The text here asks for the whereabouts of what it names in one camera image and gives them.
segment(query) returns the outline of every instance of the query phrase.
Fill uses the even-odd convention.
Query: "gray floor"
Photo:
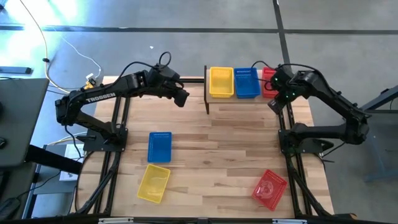
[[[93,27],[252,28],[277,29],[272,0],[25,0],[41,25]],[[279,0],[285,29],[394,30],[398,29],[398,1]],[[28,24],[25,31],[0,31],[0,64],[30,66],[30,77],[44,77],[44,46],[19,1],[9,0],[0,12],[0,25]],[[176,32],[46,32],[50,76],[65,87],[81,86],[98,70],[60,39],[63,35],[83,54],[93,57],[104,75],[119,75],[134,60],[156,63],[165,50],[173,53],[171,67],[181,75],[202,76],[203,65],[248,67],[255,60],[283,63],[278,34]],[[347,99],[364,104],[380,91],[398,84],[398,35],[287,34],[290,61],[321,70],[329,84]],[[130,71],[143,67],[137,66]],[[42,146],[66,136],[55,121],[47,93],[32,143]],[[310,99],[316,125],[340,124],[341,118],[317,99]],[[398,108],[398,101],[393,103]],[[95,105],[85,107],[94,112]],[[72,127],[71,132],[83,131]],[[360,219],[394,222],[398,215],[398,181],[365,183],[373,157],[366,145],[344,146],[330,155],[326,174],[336,213],[356,213]],[[65,213],[70,198],[38,199],[34,216]],[[49,212],[44,206],[59,208]]]

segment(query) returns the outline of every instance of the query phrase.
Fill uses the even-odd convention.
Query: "yellow plastic basket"
[[[229,98],[234,95],[234,68],[210,68],[209,93],[214,98]]]
[[[139,186],[137,197],[150,202],[160,203],[162,201],[169,176],[169,169],[149,164]]]

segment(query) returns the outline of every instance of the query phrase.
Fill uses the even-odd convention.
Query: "red basket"
[[[274,211],[286,189],[286,180],[271,170],[266,170],[261,177],[252,197],[262,203],[269,210]]]
[[[275,74],[275,70],[272,70],[268,67],[264,67],[262,69],[262,79],[263,80],[270,81],[274,74]],[[276,90],[272,90],[272,91],[266,90],[264,85],[267,85],[267,88],[271,89],[271,83],[265,83],[264,81],[262,81],[261,83],[262,83],[262,97],[274,98],[278,94],[278,91],[276,91]]]

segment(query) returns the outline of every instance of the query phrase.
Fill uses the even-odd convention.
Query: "blue basket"
[[[149,133],[148,162],[170,162],[172,160],[172,133]]]
[[[255,98],[261,94],[256,68],[234,68],[234,77],[239,99]]]

